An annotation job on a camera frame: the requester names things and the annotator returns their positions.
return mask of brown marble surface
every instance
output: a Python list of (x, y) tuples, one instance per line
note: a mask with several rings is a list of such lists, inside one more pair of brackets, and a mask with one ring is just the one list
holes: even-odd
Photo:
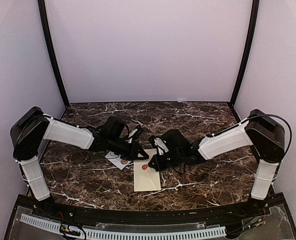
[[(97, 127), (109, 116), (122, 118), (130, 130), (145, 132), (141, 144), (150, 149), (150, 135), (179, 129), (191, 142), (236, 121), (226, 103), (124, 102), (72, 104), (63, 120)], [(248, 147), (222, 154), (205, 164), (187, 166), (185, 175), (160, 173), (161, 191), (134, 192), (133, 164), (122, 171), (105, 158), (77, 147), (51, 142), (41, 163), (58, 203), (107, 210), (170, 211), (222, 206), (247, 200), (257, 162)]]

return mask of white paper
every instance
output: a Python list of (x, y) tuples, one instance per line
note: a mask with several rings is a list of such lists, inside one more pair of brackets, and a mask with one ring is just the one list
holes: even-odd
[(123, 170), (131, 161), (124, 160), (120, 158), (120, 155), (116, 155), (113, 152), (108, 152), (105, 156), (110, 162), (112, 162), (115, 166), (117, 166), (120, 170)]
[(159, 172), (148, 167), (148, 163), (152, 156), (157, 153), (156, 149), (145, 150), (149, 155), (148, 160), (135, 160), (133, 167), (134, 174), (134, 191), (159, 191), (161, 190)]

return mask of white wall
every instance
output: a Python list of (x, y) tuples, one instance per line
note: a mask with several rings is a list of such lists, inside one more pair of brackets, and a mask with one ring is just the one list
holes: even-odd
[(32, 106), (57, 117), (64, 110), (37, 0), (0, 1), (0, 239), (18, 193), (24, 194), (27, 189), (12, 158), (9, 132)]
[(296, 0), (260, 1), (251, 55), (237, 100), (241, 118), (259, 108), (287, 119), (293, 145), (276, 180), (296, 223)]
[(251, 0), (48, 0), (70, 101), (229, 101), (251, 6)]

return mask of robotic arm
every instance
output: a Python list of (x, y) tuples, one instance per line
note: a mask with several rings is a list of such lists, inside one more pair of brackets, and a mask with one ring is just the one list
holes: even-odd
[(202, 164), (231, 150), (254, 146), (260, 162), (251, 197), (264, 200), (285, 155), (285, 130), (272, 118), (261, 115), (264, 113), (260, 110), (253, 110), (244, 121), (193, 144), (177, 129), (169, 130), (161, 137), (152, 136), (149, 142), (157, 149), (157, 154), (148, 165), (162, 171), (180, 164)]
[(10, 130), (13, 157), (21, 165), (35, 198), (42, 201), (50, 197), (38, 159), (42, 140), (58, 141), (92, 152), (109, 150), (127, 160), (148, 159), (149, 155), (136, 141), (143, 132), (140, 125), (127, 138), (121, 138), (124, 127), (128, 129), (125, 122), (113, 116), (97, 128), (74, 126), (33, 107)]

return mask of vertical black post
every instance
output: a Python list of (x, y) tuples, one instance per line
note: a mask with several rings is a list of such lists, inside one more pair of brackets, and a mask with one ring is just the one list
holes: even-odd
[(54, 48), (53, 48), (53, 44), (52, 44), (52, 40), (51, 40), (49, 23), (48, 23), (48, 18), (47, 18), (46, 5), (45, 5), (44, 0), (38, 0), (38, 5), (39, 5), (39, 12), (40, 12), (40, 18), (41, 18), (44, 39), (46, 41), (48, 54), (49, 54), (49, 58), (50, 58), (51, 65), (52, 65), (52, 70), (53, 70), (54, 76), (56, 78), (57, 85), (58, 85), (63, 103), (64, 103), (65, 107), (68, 107), (69, 100), (68, 100), (67, 93), (64, 89), (63, 81), (62, 81), (59, 67), (58, 67), (58, 63), (57, 63), (57, 58), (54, 53)]
[(240, 65), (237, 81), (234, 86), (232, 97), (230, 100), (230, 105), (232, 107), (234, 107), (234, 105), (237, 101), (237, 97), (238, 97), (238, 94), (239, 94), (239, 91), (241, 88), (244, 73), (247, 68), (247, 63), (248, 63), (248, 59), (249, 59), (249, 55), (250, 55), (252, 40), (253, 40), (253, 36), (254, 36), (254, 30), (256, 28), (258, 10), (259, 10), (259, 0), (253, 0), (247, 40), (246, 40), (246, 44), (245, 44), (244, 51), (243, 51), (243, 56), (242, 56), (242, 60), (241, 60), (241, 65)]

